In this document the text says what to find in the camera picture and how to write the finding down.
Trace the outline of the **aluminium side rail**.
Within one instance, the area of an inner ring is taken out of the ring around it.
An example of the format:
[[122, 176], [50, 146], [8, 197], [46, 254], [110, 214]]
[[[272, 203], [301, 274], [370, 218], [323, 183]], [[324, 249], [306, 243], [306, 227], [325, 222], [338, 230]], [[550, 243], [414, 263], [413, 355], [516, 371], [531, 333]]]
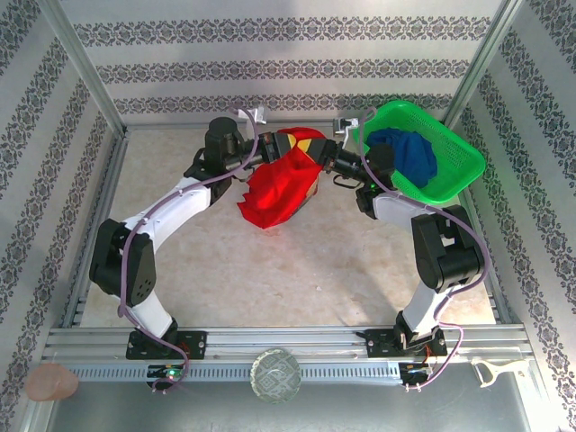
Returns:
[[461, 194], [472, 214], [474, 227], [480, 232], [489, 251], [491, 267], [485, 281], [486, 288], [496, 303], [501, 321], [523, 322], [521, 307], [517, 305], [522, 301], [522, 292], [518, 286], [513, 256], [508, 251], [507, 235], [514, 230], [502, 227], [504, 222], [511, 222], [512, 219], [506, 214], [508, 199], [496, 172], [488, 141], [480, 126], [473, 121], [458, 124], [454, 131], [478, 149], [486, 162], [484, 173]]
[[76, 254], [70, 291], [67, 296], [63, 314], [57, 324], [58, 328], [71, 328], [77, 325], [77, 308], [86, 302], [91, 281], [89, 269], [94, 252], [97, 232], [100, 224], [107, 219], [113, 205], [113, 197], [122, 171], [126, 149], [130, 141], [130, 132], [125, 130], [111, 143], [110, 151], [103, 165], [103, 171], [91, 204], [91, 212], [85, 225], [84, 239]]

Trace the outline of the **aluminium frame post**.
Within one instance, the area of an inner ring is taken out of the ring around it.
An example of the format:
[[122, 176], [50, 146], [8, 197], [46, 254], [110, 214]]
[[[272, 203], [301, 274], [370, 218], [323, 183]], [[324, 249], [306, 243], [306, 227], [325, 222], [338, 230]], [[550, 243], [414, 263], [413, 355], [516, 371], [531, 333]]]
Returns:
[[526, 0], [501, 0], [486, 35], [472, 57], [471, 64], [442, 118], [441, 122], [448, 129], [452, 130], [458, 123], [464, 108], [472, 98], [476, 87], [498, 52], [503, 38], [508, 33], [518, 11], [525, 2]]
[[77, 73], [84, 80], [104, 118], [117, 134], [124, 136], [127, 127], [122, 121], [112, 98], [104, 86], [103, 80], [87, 55], [85, 47], [77, 36], [75, 28], [68, 19], [60, 1], [36, 0], [36, 2], [72, 61]]

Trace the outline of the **aluminium frame crossbar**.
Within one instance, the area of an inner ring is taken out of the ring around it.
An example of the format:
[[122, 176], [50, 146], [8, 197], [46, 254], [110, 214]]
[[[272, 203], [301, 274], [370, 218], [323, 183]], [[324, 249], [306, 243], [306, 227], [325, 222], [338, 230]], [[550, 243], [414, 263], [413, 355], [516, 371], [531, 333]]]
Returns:
[[[127, 131], [149, 131], [149, 130], [188, 130], [199, 129], [207, 130], [209, 121], [201, 122], [179, 122], [179, 123], [136, 123], [127, 124]], [[288, 119], [288, 120], [269, 120], [266, 124], [259, 123], [257, 128], [260, 131], [276, 131], [283, 128], [291, 127], [310, 127], [313, 129], [321, 130], [327, 129], [331, 134], [333, 131], [333, 119]]]

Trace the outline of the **white peeler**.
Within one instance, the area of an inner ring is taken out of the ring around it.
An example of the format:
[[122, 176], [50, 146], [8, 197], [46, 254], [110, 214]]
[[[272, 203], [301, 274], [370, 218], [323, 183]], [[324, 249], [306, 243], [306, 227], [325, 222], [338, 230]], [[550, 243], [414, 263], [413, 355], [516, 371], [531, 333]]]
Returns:
[[494, 364], [481, 359], [473, 359], [471, 366], [480, 382], [481, 388], [492, 386], [501, 374], [513, 373], [524, 376], [527, 368], [527, 360], [516, 360], [506, 364]]

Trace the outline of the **red t-shirt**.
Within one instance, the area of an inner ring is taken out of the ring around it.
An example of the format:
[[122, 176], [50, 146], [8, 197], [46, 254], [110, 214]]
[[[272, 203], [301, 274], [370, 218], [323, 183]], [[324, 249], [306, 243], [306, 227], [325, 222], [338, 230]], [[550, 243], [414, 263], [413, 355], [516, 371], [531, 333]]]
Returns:
[[288, 153], [259, 166], [247, 181], [248, 192], [238, 204], [243, 218], [261, 229], [288, 221], [316, 192], [321, 166], [307, 153], [313, 139], [325, 135], [315, 129], [280, 129], [291, 145]]

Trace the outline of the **round patterned glass dish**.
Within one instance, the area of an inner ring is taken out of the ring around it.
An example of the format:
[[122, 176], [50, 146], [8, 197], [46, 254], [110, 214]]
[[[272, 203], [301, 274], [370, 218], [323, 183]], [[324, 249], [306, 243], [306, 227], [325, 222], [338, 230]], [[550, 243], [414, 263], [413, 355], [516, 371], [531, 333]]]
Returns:
[[275, 347], [260, 354], [250, 369], [250, 385], [254, 394], [270, 404], [286, 403], [301, 388], [302, 370], [294, 355]]

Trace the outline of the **aluminium mounting rail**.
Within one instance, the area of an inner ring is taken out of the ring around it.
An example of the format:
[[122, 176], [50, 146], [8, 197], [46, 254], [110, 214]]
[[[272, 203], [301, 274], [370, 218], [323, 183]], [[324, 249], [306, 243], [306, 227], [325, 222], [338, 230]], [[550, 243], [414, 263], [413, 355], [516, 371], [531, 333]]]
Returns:
[[[247, 362], [273, 347], [282, 347], [304, 363], [325, 360], [343, 363], [368, 358], [363, 327], [207, 328], [207, 362]], [[41, 353], [43, 361], [61, 364], [125, 362], [129, 328], [54, 328]], [[504, 362], [535, 357], [521, 324], [471, 325], [455, 361], [481, 358]]]

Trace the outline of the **blue garment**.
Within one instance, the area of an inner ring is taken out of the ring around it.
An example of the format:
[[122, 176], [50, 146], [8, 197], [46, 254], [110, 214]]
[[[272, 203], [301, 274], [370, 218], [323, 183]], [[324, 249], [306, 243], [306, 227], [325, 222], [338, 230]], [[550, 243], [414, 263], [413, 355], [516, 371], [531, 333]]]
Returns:
[[375, 130], [368, 135], [369, 148], [388, 145], [394, 153], [394, 168], [417, 188], [423, 188], [437, 175], [437, 158], [431, 143], [414, 131], [394, 128]]

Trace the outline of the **green plastic basket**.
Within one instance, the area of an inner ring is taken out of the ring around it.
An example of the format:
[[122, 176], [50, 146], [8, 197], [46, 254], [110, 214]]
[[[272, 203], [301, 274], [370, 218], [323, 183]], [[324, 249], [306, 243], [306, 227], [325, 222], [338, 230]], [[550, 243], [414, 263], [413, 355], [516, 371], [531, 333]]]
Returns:
[[377, 114], [364, 124], [364, 135], [386, 128], [416, 132], [431, 144], [437, 174], [426, 186], [414, 185], [400, 172], [391, 176], [394, 187], [414, 200], [447, 203], [485, 170], [484, 157], [476, 148], [414, 103], [392, 101], [378, 108]]

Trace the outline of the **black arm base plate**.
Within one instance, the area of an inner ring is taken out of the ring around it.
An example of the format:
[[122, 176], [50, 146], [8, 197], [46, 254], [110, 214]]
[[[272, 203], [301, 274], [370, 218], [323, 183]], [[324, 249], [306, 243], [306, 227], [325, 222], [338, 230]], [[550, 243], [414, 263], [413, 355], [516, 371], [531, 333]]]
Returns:
[[437, 329], [433, 336], [408, 340], [396, 328], [369, 328], [355, 333], [365, 342], [369, 358], [446, 356], [444, 332]]
[[[168, 331], [166, 336], [167, 341], [184, 351], [189, 359], [204, 359], [207, 345], [206, 332], [173, 330]], [[173, 348], [159, 344], [139, 330], [134, 330], [130, 333], [125, 355], [129, 360], [183, 359]]]

